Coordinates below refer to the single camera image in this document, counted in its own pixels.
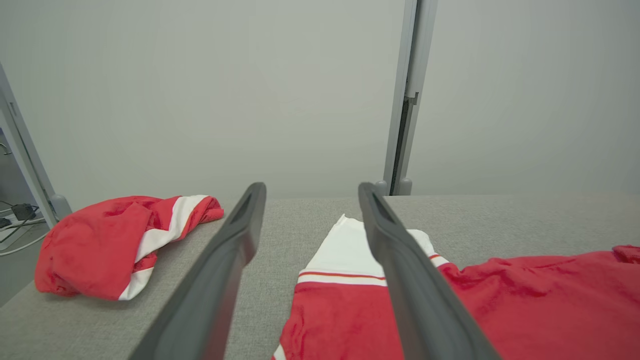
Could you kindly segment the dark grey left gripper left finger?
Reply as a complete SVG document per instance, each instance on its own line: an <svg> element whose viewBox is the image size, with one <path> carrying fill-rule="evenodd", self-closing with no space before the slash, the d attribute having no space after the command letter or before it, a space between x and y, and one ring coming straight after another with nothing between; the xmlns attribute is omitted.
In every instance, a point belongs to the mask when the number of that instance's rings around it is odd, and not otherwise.
<svg viewBox="0 0 640 360"><path fill-rule="evenodd" d="M224 358L243 269L258 252L266 196L263 182L247 187L135 347L131 360Z"/></svg>

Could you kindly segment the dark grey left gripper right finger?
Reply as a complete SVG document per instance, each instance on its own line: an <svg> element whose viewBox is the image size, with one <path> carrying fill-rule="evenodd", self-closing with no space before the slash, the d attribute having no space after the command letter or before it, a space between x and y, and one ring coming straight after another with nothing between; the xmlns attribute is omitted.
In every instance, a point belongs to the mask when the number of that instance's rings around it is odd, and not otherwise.
<svg viewBox="0 0 640 360"><path fill-rule="evenodd" d="M405 359L500 359L377 187L362 182L358 200L368 246L384 271Z"/></svg>

